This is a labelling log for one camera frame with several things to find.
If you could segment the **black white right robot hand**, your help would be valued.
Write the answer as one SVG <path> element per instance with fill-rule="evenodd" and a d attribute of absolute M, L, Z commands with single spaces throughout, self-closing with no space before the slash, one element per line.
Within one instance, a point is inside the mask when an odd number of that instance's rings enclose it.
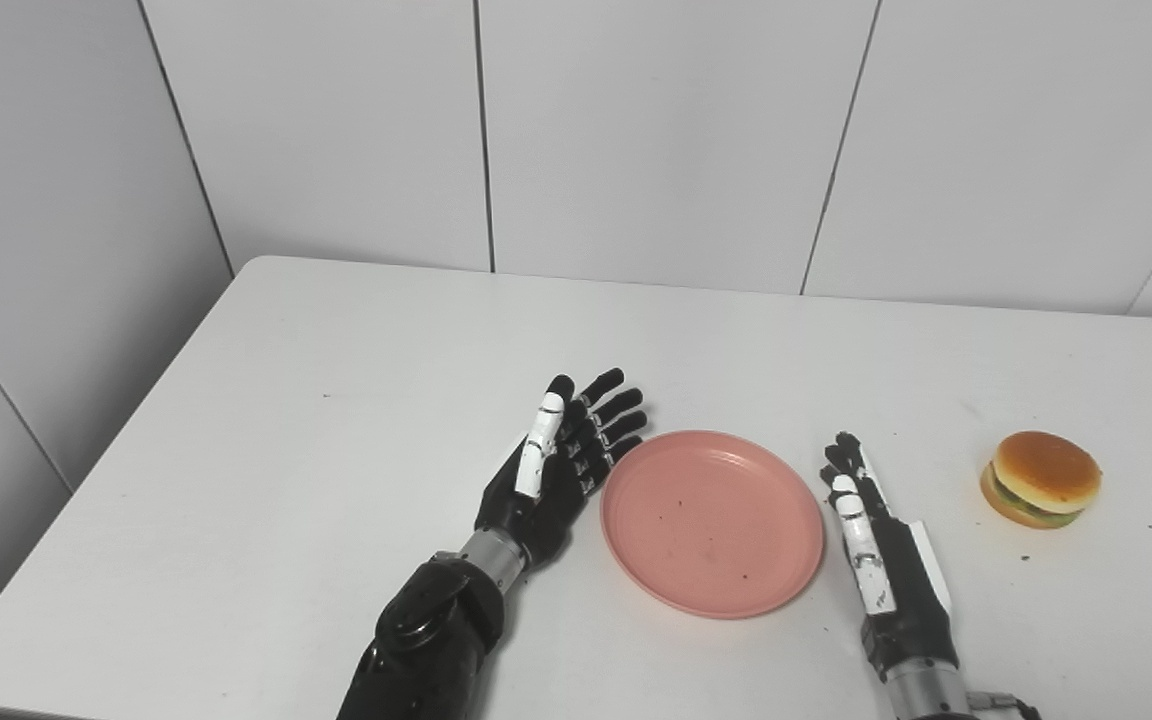
<path fill-rule="evenodd" d="M 952 602 L 924 525 L 890 511 L 858 437 L 841 430 L 824 455 L 820 478 L 861 594 L 869 665 L 882 682 L 911 660 L 958 667 Z"/>

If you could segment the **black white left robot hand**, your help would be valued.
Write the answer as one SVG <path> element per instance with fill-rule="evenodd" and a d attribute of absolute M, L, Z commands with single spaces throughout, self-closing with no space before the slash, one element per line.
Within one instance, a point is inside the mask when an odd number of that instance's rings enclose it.
<path fill-rule="evenodd" d="M 617 366 L 581 392 L 570 377 L 554 377 L 526 433 L 486 484 L 475 530 L 508 538 L 526 569 L 548 564 L 613 468 L 643 442 L 643 402 Z"/>

